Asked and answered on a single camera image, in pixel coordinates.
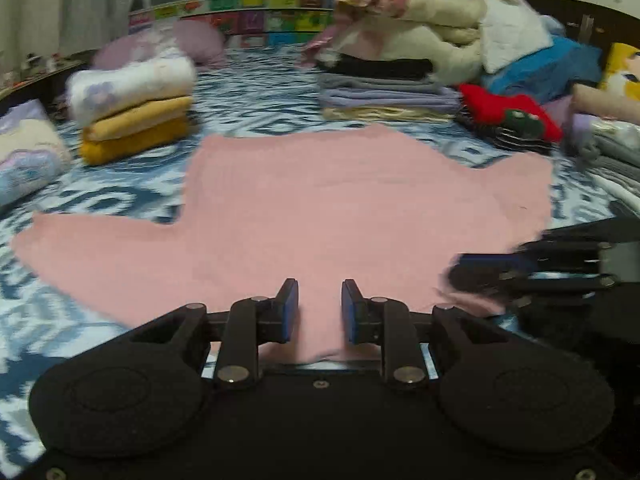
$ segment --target colorful bed headboard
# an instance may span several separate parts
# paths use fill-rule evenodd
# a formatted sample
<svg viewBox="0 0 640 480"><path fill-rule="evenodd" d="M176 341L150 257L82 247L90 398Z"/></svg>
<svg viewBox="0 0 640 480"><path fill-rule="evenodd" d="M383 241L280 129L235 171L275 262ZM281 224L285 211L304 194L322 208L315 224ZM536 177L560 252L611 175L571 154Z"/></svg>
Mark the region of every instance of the colorful bed headboard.
<svg viewBox="0 0 640 480"><path fill-rule="evenodd" d="M203 20L230 47L304 43L332 20L333 0L186 0L129 15L129 33L164 20Z"/></svg>

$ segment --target yellow towel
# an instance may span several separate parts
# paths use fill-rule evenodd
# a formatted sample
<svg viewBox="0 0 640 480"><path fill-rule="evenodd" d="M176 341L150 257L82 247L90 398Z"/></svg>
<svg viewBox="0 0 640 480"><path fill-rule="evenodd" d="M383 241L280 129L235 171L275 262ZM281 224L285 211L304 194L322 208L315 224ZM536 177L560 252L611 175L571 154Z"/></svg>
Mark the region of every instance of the yellow towel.
<svg viewBox="0 0 640 480"><path fill-rule="evenodd" d="M187 117L172 119L153 128L138 132L122 139L92 142L82 133L80 155L89 166L107 164L119 158L135 155L156 146L170 144L186 137L189 133Z"/></svg>
<svg viewBox="0 0 640 480"><path fill-rule="evenodd" d="M84 129L84 138L94 142L121 139L184 115L193 97L149 101L120 114L97 121Z"/></svg>

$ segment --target pink t-shirt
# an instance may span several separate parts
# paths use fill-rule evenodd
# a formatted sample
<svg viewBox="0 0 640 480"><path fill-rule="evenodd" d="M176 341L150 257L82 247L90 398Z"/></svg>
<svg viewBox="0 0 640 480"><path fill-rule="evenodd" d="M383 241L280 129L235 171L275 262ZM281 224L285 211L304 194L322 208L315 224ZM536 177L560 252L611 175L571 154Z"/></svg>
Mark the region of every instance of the pink t-shirt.
<svg viewBox="0 0 640 480"><path fill-rule="evenodd" d="M357 131L233 139L193 157L173 225L46 214L17 235L17 256L85 306L137 326L185 303L210 312L300 282L300 320L264 358L371 357L345 344L340 285L430 312L457 254L535 238L550 212L550 162L517 154L460 166L378 124ZM491 314L483 311L475 314Z"/></svg>

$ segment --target blue cloth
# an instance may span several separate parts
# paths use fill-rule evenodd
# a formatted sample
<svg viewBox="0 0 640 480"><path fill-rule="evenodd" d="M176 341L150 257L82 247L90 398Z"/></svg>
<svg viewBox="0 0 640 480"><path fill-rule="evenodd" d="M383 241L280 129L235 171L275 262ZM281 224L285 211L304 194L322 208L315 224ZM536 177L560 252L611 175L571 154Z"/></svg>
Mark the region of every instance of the blue cloth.
<svg viewBox="0 0 640 480"><path fill-rule="evenodd" d="M569 81L597 83L602 79L599 48L561 36L553 36L553 40L553 46L523 57L495 75L485 75L482 86L493 94L526 94L544 104L565 94Z"/></svg>

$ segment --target orange towel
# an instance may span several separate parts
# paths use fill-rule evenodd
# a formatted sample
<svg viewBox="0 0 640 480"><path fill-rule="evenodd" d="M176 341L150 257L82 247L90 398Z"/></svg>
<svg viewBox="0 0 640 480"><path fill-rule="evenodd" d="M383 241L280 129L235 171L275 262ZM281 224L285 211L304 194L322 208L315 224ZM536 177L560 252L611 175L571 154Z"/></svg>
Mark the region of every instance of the orange towel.
<svg viewBox="0 0 640 480"><path fill-rule="evenodd" d="M173 119L148 130L143 130L121 139L93 142L82 133L80 155L89 166L99 166L119 158L135 155L156 146L170 144L189 134L189 123L185 116Z"/></svg>

